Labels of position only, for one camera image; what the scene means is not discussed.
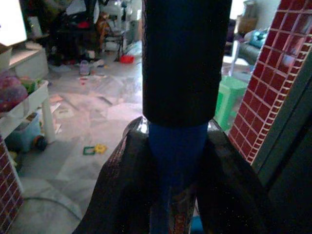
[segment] black cable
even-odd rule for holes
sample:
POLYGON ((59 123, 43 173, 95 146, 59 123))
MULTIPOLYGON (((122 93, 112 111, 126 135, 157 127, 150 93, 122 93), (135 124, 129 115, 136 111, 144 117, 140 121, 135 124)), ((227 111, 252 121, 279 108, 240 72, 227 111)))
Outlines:
POLYGON ((27 200, 41 200, 41 201, 50 201, 50 202, 56 203, 56 204, 62 206, 63 208, 65 208, 67 211, 69 211, 76 219, 81 221, 81 218, 78 215, 76 215, 75 212, 73 212, 70 208, 65 206, 63 203, 56 201, 56 200, 53 200, 51 198, 39 197, 39 196, 34 196, 34 197, 30 196, 30 197, 24 197, 24 200, 25 201, 27 201, 27 200))

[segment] light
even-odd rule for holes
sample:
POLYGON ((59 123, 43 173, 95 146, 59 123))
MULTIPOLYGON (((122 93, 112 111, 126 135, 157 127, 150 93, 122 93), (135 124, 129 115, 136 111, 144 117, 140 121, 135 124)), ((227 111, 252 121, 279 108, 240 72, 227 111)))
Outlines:
POLYGON ((10 46, 26 40, 19 0, 0 1, 0 43, 10 46))

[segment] red basket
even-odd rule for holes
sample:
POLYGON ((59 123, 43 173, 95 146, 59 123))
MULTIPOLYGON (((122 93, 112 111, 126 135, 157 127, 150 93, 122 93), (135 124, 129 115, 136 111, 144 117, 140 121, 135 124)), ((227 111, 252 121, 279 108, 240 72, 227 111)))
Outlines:
POLYGON ((123 55, 120 57, 121 63, 133 63, 134 60, 135 60, 135 57, 132 55, 123 55))

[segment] yellow toy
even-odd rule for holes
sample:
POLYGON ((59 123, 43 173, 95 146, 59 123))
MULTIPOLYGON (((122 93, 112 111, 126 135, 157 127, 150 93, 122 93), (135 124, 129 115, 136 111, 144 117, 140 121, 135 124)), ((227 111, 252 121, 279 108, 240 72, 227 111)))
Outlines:
POLYGON ((106 145, 96 144, 96 146, 95 146, 95 152, 98 154, 103 154, 103 153, 105 153, 106 150, 107 150, 106 145))

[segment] red tiled wall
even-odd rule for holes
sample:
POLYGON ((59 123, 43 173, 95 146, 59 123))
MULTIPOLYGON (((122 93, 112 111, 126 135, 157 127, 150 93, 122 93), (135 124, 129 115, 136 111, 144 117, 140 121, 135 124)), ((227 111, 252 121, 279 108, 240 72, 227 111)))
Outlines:
POLYGON ((0 137, 0 233, 6 233, 23 203, 20 189, 0 137))
POLYGON ((229 138, 249 163, 295 81, 312 45, 312 0, 282 0, 255 65, 229 138))

